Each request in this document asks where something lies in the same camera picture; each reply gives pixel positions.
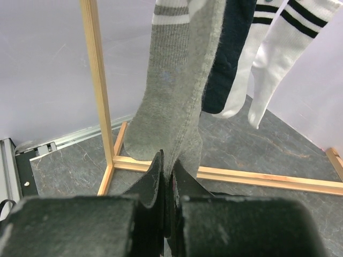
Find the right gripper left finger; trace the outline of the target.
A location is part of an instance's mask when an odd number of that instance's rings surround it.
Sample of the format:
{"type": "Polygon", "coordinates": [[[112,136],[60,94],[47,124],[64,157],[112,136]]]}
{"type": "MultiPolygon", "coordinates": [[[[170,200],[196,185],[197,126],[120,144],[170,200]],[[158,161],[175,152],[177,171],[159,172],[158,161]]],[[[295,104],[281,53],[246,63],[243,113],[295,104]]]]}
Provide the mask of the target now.
{"type": "Polygon", "coordinates": [[[156,153],[148,170],[122,197],[129,200],[129,209],[123,214],[128,230],[145,237],[163,237],[164,227],[164,154],[156,153]]]}

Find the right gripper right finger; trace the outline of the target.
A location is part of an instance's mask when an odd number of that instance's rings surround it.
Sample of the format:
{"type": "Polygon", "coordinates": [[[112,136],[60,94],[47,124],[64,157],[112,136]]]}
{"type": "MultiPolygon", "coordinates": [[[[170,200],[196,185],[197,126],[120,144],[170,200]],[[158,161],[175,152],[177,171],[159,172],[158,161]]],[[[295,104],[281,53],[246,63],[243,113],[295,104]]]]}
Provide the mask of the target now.
{"type": "Polygon", "coordinates": [[[210,238],[214,195],[177,161],[171,173],[171,235],[210,238]]]}

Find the grey sock with white stripes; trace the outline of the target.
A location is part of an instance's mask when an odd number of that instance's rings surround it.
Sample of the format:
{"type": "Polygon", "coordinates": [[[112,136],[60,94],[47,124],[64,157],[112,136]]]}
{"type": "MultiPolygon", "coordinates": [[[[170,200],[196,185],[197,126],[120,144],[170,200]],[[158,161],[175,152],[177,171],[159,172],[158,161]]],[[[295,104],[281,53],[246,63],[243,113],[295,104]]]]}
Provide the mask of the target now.
{"type": "Polygon", "coordinates": [[[219,44],[225,1],[157,1],[143,100],[124,148],[150,161],[162,150],[164,174],[176,162],[192,176],[200,165],[202,97],[219,44]]]}

